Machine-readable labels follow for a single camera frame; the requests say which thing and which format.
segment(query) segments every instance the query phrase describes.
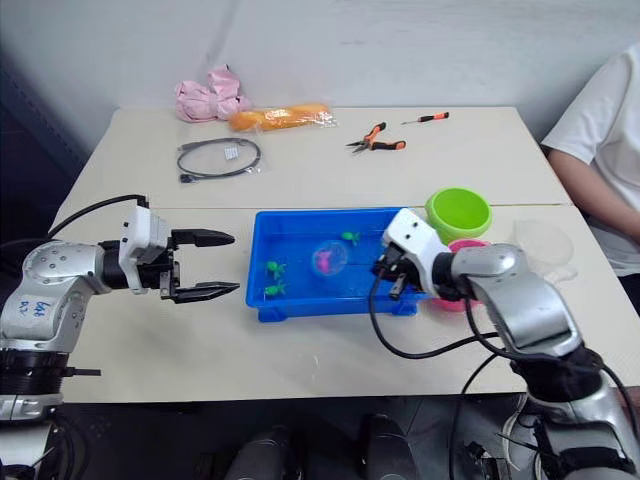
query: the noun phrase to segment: white table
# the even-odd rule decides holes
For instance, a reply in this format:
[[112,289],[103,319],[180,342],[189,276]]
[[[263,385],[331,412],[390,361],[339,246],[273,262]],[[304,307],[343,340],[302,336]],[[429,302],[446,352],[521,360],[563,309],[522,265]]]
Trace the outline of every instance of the white table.
[[[400,125],[443,110],[450,118]],[[119,110],[60,213],[125,193],[149,195],[155,208],[423,205],[453,185],[492,205],[570,204],[514,108],[337,108],[335,115],[334,128],[249,135],[263,150],[260,174],[182,185],[177,147],[239,134],[226,122],[184,123],[172,110]],[[352,155],[345,144],[382,121],[378,140],[403,139],[407,148]]]
[[[65,239],[95,243],[118,238],[128,206],[104,209],[72,224]],[[516,219],[538,219],[574,242],[578,276],[558,285],[587,344],[628,385],[640,384],[640,320],[579,212],[572,206],[494,208],[484,238],[506,241]],[[387,352],[367,315],[291,318],[261,324],[244,303],[254,209],[159,209],[174,228],[202,227],[233,234],[233,245],[178,252],[185,286],[195,281],[242,283],[219,299],[174,305],[157,292],[94,297],[71,364],[101,368],[102,377],[65,380],[70,402],[154,402],[258,398],[449,394],[460,391],[488,354],[468,345],[441,357],[411,361]],[[380,316],[397,346],[424,351],[470,334],[462,315],[423,305],[415,317]],[[490,331],[484,310],[480,328]],[[522,391],[505,361],[496,361],[473,392]]]

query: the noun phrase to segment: white wall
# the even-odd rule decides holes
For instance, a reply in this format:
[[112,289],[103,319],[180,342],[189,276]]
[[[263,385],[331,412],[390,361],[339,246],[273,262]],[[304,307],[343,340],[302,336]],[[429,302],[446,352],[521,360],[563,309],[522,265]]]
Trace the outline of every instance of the white wall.
[[224,62],[260,106],[516,105],[540,137],[640,40],[640,2],[1,0],[0,40],[87,150],[115,108]]

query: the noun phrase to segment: pink cloth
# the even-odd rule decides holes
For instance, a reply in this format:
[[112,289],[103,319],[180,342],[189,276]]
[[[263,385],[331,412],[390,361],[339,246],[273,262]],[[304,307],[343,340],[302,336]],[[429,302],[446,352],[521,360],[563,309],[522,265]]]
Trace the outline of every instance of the pink cloth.
[[208,122],[251,108],[249,100],[239,94],[240,80],[227,65],[207,73],[208,88],[185,80],[176,85],[176,115],[185,122]]

